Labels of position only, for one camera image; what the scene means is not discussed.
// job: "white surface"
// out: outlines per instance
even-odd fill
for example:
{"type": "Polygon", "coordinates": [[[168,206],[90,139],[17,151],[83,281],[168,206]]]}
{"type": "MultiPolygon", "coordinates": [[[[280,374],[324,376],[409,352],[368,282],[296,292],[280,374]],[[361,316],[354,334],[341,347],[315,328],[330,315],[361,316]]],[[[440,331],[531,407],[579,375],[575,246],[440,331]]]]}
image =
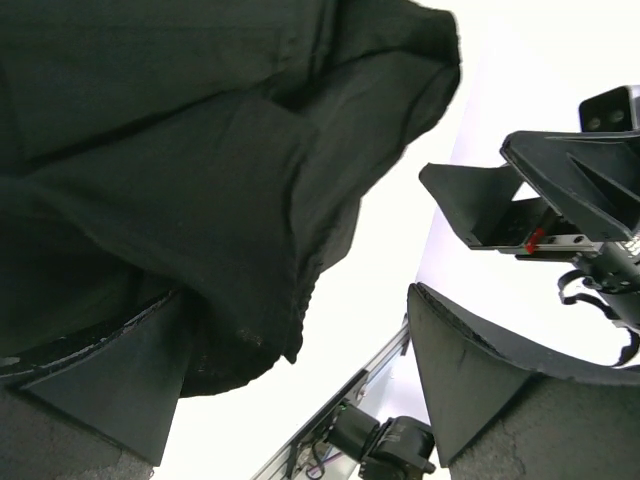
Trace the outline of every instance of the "white surface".
{"type": "MultiPolygon", "coordinates": [[[[593,5],[574,1],[510,3],[511,6],[504,7],[509,11],[501,10],[500,15],[512,19],[512,30],[536,44],[539,55],[546,57],[551,70],[563,72],[559,75],[567,79],[572,97],[563,97],[564,108],[568,110],[559,108],[558,99],[545,100],[545,90],[538,86],[543,74],[534,71],[523,80],[518,91],[528,90],[528,95],[535,99],[533,106],[546,105],[548,113],[544,122],[535,126],[521,124],[526,115],[512,116],[514,124],[509,128],[575,129],[575,123],[569,125],[561,120],[562,111],[570,112],[567,114],[570,116],[581,99],[640,80],[640,63],[630,60],[636,42],[634,26],[640,18],[639,7],[616,1],[607,2],[606,8],[602,8],[600,2],[593,5]],[[599,21],[608,25],[603,27],[599,21]],[[622,47],[624,56],[612,54],[613,46],[622,47]]],[[[434,208],[417,174],[427,162],[447,162],[450,158],[483,45],[484,22],[496,16],[491,8],[497,2],[439,0],[429,4],[453,10],[462,35],[464,79],[448,115],[433,132],[416,141],[403,161],[366,196],[351,254],[317,285],[305,321],[305,344],[298,363],[290,366],[281,362],[238,391],[181,401],[163,466],[157,470],[155,480],[247,480],[399,328],[405,312],[407,286],[415,279],[434,208]]],[[[509,65],[514,58],[500,53],[504,43],[496,43],[494,50],[500,61],[509,65]]],[[[512,70],[519,69],[520,64],[516,62],[518,66],[512,70]]],[[[514,97],[512,107],[519,101],[519,96],[514,97]]],[[[484,110],[474,128],[491,130],[503,108],[504,105],[484,110]]],[[[509,112],[517,115],[518,109],[512,108],[509,112]]],[[[467,143],[467,148],[467,158],[480,159],[485,155],[478,152],[477,146],[467,143]]],[[[487,144],[487,160],[493,151],[493,145],[487,144]]],[[[501,323],[577,356],[588,354],[607,362],[613,358],[613,352],[608,356],[598,355],[595,343],[589,344],[588,339],[589,346],[584,342],[569,345],[567,334],[576,323],[562,316],[555,322],[545,323],[544,329],[541,327],[540,315],[535,313],[542,308],[540,302],[530,297],[528,288],[518,285],[531,282],[531,275],[545,267],[523,267],[508,258],[498,259],[490,254],[467,255],[464,270],[452,263],[455,255],[467,253],[454,239],[432,237],[422,263],[421,278],[479,314],[490,313],[485,302],[497,303],[489,300],[497,298],[501,287],[495,280],[502,279],[504,283],[507,278],[513,286],[512,310],[501,313],[501,323]],[[497,274],[502,268],[510,268],[502,271],[509,273],[497,274]],[[523,268],[532,268],[535,272],[523,268]]],[[[556,300],[553,283],[542,283],[537,292],[548,298],[545,305],[556,300]]],[[[605,332],[607,329],[602,327],[598,335],[605,332]]]]}

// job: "black garment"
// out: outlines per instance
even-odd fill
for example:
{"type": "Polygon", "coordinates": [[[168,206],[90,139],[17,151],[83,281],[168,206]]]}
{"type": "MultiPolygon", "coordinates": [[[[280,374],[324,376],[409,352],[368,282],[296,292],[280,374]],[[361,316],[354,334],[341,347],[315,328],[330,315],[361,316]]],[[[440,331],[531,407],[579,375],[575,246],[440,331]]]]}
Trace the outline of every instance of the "black garment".
{"type": "Polygon", "coordinates": [[[295,361],[360,198],[460,75],[452,15],[408,0],[3,0],[0,62],[0,356],[177,285],[183,396],[295,361]]]}

